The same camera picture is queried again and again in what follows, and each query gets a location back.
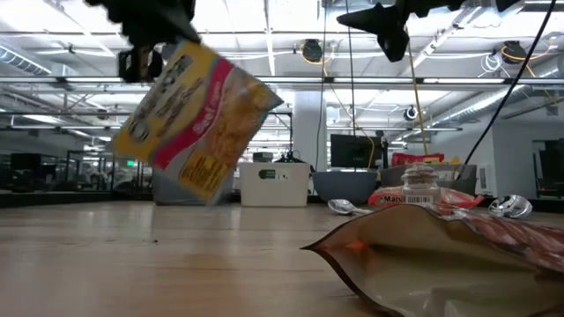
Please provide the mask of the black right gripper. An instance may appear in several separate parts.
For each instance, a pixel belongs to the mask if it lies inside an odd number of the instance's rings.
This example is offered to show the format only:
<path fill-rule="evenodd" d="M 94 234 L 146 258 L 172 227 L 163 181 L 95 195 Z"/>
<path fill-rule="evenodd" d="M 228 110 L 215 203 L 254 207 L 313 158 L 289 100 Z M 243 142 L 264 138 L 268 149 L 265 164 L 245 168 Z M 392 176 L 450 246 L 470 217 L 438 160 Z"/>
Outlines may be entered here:
<path fill-rule="evenodd" d="M 414 13 L 424 18 L 432 9 L 447 7 L 456 11 L 465 0 L 396 0 L 395 5 L 384 6 L 377 3 L 370 9 L 349 12 L 337 17 L 337 22 L 377 36 L 378 44 L 387 59 L 399 62 L 404 58 L 409 35 L 403 29 L 397 29 L 399 20 L 407 20 Z"/>

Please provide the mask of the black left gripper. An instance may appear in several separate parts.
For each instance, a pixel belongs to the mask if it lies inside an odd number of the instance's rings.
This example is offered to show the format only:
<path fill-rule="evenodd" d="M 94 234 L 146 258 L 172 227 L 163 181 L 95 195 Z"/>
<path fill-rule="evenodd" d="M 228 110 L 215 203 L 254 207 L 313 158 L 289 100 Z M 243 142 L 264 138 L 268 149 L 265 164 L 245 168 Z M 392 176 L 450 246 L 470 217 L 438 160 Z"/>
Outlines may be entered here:
<path fill-rule="evenodd" d="M 191 25 L 196 0 L 85 0 L 103 6 L 115 23 L 127 22 L 127 37 L 134 46 L 118 54 L 118 76 L 125 83 L 151 83 L 160 76 L 164 61 L 154 46 L 164 42 L 201 43 Z"/>

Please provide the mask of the yellow blue ramen packet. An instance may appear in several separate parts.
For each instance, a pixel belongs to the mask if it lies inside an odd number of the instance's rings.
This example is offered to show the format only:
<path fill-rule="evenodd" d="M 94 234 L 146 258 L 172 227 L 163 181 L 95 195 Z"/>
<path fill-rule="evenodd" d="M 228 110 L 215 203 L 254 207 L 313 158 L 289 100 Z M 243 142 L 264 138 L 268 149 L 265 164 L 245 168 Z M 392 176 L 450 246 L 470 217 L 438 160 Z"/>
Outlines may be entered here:
<path fill-rule="evenodd" d="M 215 203 L 249 142 L 282 102 L 211 48 L 185 41 L 113 136 L 112 148 Z"/>

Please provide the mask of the black computer monitor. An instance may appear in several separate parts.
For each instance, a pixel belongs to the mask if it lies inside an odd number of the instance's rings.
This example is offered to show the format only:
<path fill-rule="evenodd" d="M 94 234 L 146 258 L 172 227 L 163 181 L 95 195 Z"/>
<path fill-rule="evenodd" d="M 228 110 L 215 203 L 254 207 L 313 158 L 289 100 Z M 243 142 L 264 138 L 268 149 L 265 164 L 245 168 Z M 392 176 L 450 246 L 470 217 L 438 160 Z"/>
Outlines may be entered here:
<path fill-rule="evenodd" d="M 375 136 L 330 136 L 330 166 L 377 168 L 382 159 L 382 139 Z"/>

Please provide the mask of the white square pillar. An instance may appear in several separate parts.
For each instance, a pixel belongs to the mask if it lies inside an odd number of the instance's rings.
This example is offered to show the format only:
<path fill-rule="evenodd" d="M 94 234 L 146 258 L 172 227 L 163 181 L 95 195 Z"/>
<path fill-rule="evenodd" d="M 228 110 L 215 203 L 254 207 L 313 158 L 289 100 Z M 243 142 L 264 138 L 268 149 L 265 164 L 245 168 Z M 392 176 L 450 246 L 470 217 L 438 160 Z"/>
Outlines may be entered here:
<path fill-rule="evenodd" d="M 321 91 L 297 91 L 293 104 L 293 149 L 316 171 L 327 169 L 326 101 Z"/>

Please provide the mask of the small cork-stoppered glass jar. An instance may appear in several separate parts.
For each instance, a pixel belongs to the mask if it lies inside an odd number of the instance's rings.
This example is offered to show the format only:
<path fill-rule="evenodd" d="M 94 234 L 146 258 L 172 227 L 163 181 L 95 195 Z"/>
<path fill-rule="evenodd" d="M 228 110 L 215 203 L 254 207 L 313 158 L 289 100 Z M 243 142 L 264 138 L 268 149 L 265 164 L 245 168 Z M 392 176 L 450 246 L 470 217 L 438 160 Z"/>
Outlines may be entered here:
<path fill-rule="evenodd" d="M 402 195 L 405 203 L 439 203 L 441 189 L 437 185 L 438 175 L 431 166 L 413 165 L 401 177 L 404 182 Z"/>

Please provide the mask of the blue bowl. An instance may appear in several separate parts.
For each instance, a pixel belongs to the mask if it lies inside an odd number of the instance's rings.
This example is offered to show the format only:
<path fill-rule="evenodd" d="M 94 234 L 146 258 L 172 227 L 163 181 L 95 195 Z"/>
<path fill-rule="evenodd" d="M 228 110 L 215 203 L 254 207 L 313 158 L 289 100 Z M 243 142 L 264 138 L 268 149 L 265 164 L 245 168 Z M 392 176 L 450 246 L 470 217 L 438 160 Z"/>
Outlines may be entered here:
<path fill-rule="evenodd" d="M 316 172 L 312 174 L 312 180 L 316 193 L 325 202 L 342 199 L 363 204 L 377 189 L 378 173 Z"/>

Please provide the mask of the dark screen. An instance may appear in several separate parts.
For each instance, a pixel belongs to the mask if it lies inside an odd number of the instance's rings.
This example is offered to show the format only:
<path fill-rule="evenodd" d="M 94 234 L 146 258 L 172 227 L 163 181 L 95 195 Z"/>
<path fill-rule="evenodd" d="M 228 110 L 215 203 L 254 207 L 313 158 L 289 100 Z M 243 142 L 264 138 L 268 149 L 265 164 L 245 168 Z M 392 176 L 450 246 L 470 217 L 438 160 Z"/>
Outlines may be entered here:
<path fill-rule="evenodd" d="M 41 155 L 39 153 L 12 153 L 12 170 L 32 170 L 41 168 Z"/>

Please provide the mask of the white plastic bin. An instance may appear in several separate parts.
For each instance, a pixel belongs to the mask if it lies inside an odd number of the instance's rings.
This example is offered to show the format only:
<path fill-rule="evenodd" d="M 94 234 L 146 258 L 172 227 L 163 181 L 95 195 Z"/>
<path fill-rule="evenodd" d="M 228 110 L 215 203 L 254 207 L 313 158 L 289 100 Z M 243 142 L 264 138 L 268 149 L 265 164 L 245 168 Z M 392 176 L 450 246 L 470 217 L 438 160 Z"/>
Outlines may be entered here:
<path fill-rule="evenodd" d="M 261 169 L 274 169 L 275 180 L 262 180 Z M 246 207 L 305 207 L 310 165 L 307 163 L 240 163 L 241 204 Z"/>

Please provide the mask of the orange ramen packet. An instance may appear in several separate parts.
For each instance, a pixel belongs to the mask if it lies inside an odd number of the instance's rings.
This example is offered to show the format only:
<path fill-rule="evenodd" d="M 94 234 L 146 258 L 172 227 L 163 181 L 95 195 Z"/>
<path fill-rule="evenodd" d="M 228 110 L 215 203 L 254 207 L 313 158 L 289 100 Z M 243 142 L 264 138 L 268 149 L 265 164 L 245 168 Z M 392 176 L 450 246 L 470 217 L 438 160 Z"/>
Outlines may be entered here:
<path fill-rule="evenodd" d="M 375 208 L 385 208 L 401 203 L 437 203 L 469 209 L 479 205 L 483 200 L 481 195 L 468 195 L 451 188 L 405 190 L 403 187 L 388 187 L 378 188 L 368 198 L 367 203 Z"/>

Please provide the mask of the black cabinet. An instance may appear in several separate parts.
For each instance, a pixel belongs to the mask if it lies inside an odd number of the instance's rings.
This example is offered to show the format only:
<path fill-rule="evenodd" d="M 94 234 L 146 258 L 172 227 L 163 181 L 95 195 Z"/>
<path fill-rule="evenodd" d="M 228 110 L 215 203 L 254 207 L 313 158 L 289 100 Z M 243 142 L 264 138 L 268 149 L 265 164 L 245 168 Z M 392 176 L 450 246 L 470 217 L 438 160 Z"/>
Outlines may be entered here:
<path fill-rule="evenodd" d="M 533 166 L 537 197 L 564 200 L 564 138 L 534 141 Z"/>

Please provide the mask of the brown orange snack pouch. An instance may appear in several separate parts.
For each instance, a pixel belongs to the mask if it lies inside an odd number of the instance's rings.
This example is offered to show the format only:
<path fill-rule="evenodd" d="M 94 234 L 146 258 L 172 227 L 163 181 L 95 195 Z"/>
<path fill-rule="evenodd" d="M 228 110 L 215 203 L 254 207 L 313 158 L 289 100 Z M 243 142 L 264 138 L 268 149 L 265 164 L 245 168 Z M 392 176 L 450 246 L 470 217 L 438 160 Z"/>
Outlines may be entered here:
<path fill-rule="evenodd" d="M 564 228 L 399 204 L 307 249 L 385 317 L 564 317 Z"/>

